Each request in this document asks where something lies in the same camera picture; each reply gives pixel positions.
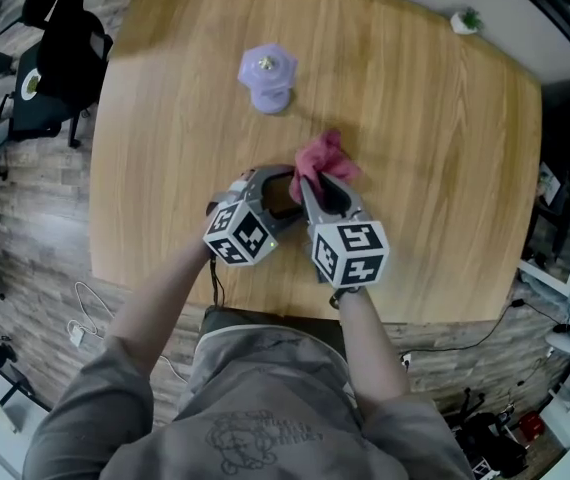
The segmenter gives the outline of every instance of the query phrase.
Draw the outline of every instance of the white pot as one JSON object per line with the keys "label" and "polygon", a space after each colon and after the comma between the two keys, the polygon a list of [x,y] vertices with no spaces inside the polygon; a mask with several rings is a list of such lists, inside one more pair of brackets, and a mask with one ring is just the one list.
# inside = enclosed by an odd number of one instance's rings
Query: white pot
{"label": "white pot", "polygon": [[452,16],[452,19],[449,20],[450,23],[452,24],[452,30],[454,30],[454,32],[456,32],[457,34],[461,34],[464,36],[467,36],[469,34],[475,34],[476,32],[478,32],[477,29],[468,28],[467,25],[463,23],[463,20],[461,19],[462,15],[463,13],[457,12],[456,14],[454,14],[454,16]]}

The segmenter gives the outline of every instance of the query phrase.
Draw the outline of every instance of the wooden floor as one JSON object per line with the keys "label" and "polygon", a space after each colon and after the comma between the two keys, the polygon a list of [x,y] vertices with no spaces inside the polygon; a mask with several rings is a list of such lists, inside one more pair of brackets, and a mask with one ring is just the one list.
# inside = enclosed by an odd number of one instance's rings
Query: wooden floor
{"label": "wooden floor", "polygon": [[[8,0],[17,5],[21,0]],[[115,35],[129,0],[86,0],[106,29]],[[1,14],[6,12],[3,5]],[[22,25],[0,37],[0,51],[18,56],[33,44],[39,32]],[[0,81],[0,98],[12,90],[13,78]],[[54,139],[10,144],[4,156],[9,178],[0,180],[0,336],[9,335],[18,353],[18,368],[38,395],[53,404],[100,342],[86,336],[77,349],[69,341],[66,324],[82,320],[74,294],[76,281],[87,282],[114,311],[128,296],[115,286],[95,280],[90,271],[88,239],[89,167],[95,108],[81,120],[78,150],[66,146],[67,127]],[[88,294],[81,292],[88,311],[104,330],[108,316]],[[557,319],[565,317],[515,281],[511,298],[523,297]],[[179,319],[166,353],[179,372],[189,375],[192,352],[203,308],[188,307]],[[493,322],[454,325],[387,325],[390,338],[401,348],[453,347],[484,337]],[[535,409],[547,396],[567,360],[553,355],[522,387],[548,346],[543,340],[552,323],[527,309],[510,309],[499,328],[482,345],[466,351],[414,353],[410,376],[416,391],[432,396],[443,411],[455,409],[462,391],[470,386],[487,394],[486,407],[502,409],[508,394],[517,415]],[[175,416],[181,383],[168,366],[159,363],[152,375],[156,423]]]}

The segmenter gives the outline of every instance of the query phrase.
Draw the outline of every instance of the gray t-shirt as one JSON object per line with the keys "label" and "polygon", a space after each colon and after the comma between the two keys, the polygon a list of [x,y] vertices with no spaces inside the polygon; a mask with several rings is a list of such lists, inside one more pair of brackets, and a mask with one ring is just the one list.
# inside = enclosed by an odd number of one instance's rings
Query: gray t-shirt
{"label": "gray t-shirt", "polygon": [[433,402],[396,398],[363,421],[345,361],[309,335],[215,331],[193,372],[178,417],[152,432],[149,380],[107,342],[41,424],[24,479],[473,479]]}

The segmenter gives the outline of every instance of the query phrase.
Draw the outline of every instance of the person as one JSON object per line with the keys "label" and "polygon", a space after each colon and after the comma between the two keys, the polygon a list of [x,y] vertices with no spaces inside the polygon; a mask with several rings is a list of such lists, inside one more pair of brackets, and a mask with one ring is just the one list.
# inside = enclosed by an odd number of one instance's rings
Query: person
{"label": "person", "polygon": [[209,310],[178,416],[152,431],[149,376],[210,258],[208,223],[118,311],[34,435],[25,480],[474,478],[434,403],[410,393],[365,289],[338,300],[344,347]]}

